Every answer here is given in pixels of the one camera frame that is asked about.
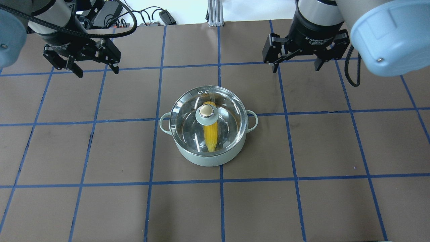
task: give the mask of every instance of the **metal frame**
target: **metal frame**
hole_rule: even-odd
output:
[[[208,23],[210,27],[224,26],[222,0],[208,0]]]

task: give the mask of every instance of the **yellow corn cob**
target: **yellow corn cob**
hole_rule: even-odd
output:
[[[215,103],[213,102],[205,102],[204,104],[215,106]],[[203,126],[203,132],[205,134],[205,142],[208,147],[208,151],[214,152],[218,142],[218,121],[211,125]]]

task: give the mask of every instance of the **transparent lid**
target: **transparent lid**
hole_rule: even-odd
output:
[[[248,126],[245,107],[218,86],[194,88],[182,95],[170,115],[175,141],[187,152],[214,156],[233,148]]]

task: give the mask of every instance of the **cooking pot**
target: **cooking pot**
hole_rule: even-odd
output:
[[[248,114],[255,125],[248,128]],[[169,130],[162,126],[169,117]],[[194,164],[217,166],[242,149],[246,134],[258,125],[257,115],[246,110],[231,91],[218,86],[194,88],[183,94],[172,111],[160,118],[160,129],[173,136],[181,154]]]

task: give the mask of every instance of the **pot handle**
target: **pot handle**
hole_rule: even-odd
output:
[[[255,118],[255,125],[254,125],[254,127],[250,128],[250,129],[248,129],[246,131],[246,133],[249,133],[249,132],[253,131],[257,127],[257,125],[258,125],[258,117],[257,117],[257,114],[254,113],[251,110],[247,110],[246,113],[252,114],[254,116],[254,118]]]
[[[167,112],[167,113],[163,114],[163,115],[161,116],[160,121],[158,122],[158,124],[159,124],[159,126],[160,126],[160,129],[161,129],[164,133],[172,135],[172,132],[170,131],[170,125],[169,125],[169,131],[167,131],[167,130],[163,129],[163,119],[164,119],[165,117],[167,117],[167,116],[170,116],[170,112]]]

